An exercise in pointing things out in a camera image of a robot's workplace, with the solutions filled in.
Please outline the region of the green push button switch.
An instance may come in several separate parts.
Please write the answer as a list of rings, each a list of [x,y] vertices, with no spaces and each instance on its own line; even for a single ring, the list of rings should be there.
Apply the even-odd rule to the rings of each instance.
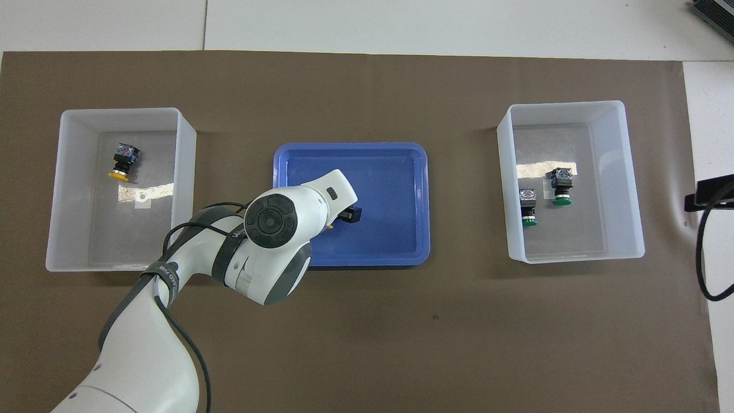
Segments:
[[[521,204],[521,222],[523,227],[534,227],[538,224],[535,207],[537,205],[537,194],[535,189],[521,188],[518,191]]]
[[[554,168],[547,173],[547,179],[550,180],[551,188],[554,190],[552,204],[558,207],[571,205],[571,189],[573,188],[571,168]]]

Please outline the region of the blue plastic tray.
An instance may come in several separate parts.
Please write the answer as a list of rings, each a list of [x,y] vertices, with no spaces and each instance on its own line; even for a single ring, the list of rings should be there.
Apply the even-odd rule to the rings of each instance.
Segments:
[[[312,240],[312,269],[407,268],[430,254],[428,156],[417,143],[287,143],[275,151],[273,186],[340,170],[360,220],[338,220]]]

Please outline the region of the translucent white plastic box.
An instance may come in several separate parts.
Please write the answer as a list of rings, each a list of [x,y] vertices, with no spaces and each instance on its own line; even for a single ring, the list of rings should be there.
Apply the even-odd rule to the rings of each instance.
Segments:
[[[514,104],[497,127],[507,249],[527,264],[644,256],[626,108],[621,101]],[[571,168],[572,204],[554,206],[547,173]],[[523,227],[518,191],[535,189]]]
[[[142,270],[193,213],[197,134],[175,108],[66,110],[60,118],[50,271]],[[118,144],[141,150],[129,181],[108,177]],[[150,209],[134,209],[146,192]]]

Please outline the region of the brown paper table mat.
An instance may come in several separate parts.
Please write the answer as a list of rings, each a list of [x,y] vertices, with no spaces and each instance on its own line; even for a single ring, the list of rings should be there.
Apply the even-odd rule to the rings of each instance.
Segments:
[[[621,101],[645,255],[509,258],[496,128],[512,104]],[[696,282],[681,63],[272,52],[5,53],[0,413],[49,413],[92,369],[136,272],[45,268],[60,117],[175,107],[197,131],[194,206],[272,186],[291,142],[407,141],[429,157],[431,252],[312,271],[259,306],[197,275],[172,306],[214,412],[717,413]]]

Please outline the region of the dark grey ribbed device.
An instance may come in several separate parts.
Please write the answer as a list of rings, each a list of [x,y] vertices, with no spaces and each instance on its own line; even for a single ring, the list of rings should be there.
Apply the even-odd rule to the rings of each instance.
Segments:
[[[692,0],[692,13],[734,41],[734,0]]]

